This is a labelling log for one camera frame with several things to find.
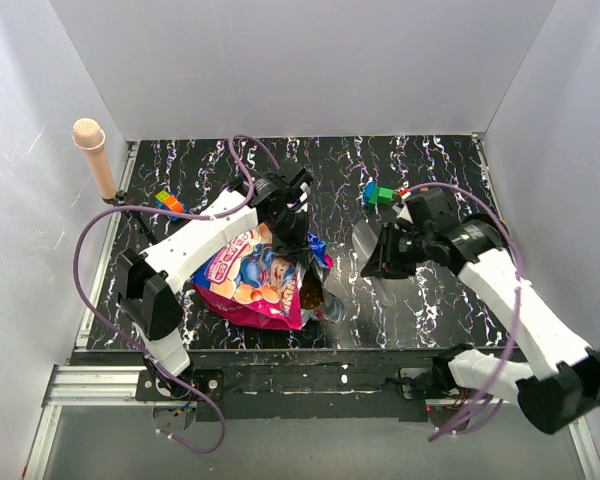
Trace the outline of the pink pet food bag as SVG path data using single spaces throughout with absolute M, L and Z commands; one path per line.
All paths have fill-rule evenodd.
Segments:
M 324 285 L 333 259 L 309 233 L 297 256 L 288 255 L 260 224 L 234 238 L 192 276 L 206 305 L 231 323 L 264 330 L 301 330 L 310 321 L 339 323 L 344 304 Z

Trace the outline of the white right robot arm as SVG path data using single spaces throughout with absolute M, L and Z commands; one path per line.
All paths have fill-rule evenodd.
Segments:
M 444 397 L 463 390 L 517 405 L 539 431 L 554 434 L 600 406 L 600 348 L 571 331 L 522 278 L 495 225 L 482 215 L 459 222 L 439 217 L 416 225 L 386 223 L 375 232 L 364 221 L 353 245 L 381 299 L 388 283 L 412 277 L 420 263 L 448 268 L 506 328 L 525 359 L 510 361 L 468 344 L 434 357 L 412 389 Z

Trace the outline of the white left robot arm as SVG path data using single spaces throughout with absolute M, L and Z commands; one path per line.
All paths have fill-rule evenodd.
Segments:
M 119 258 L 117 303 L 131 319 L 158 391 L 185 398 L 194 369 L 179 332 L 179 292 L 195 287 L 212 311 L 249 328 L 302 329 L 303 277 L 315 263 L 308 231 L 311 179 L 236 179 L 202 213 L 141 252 Z

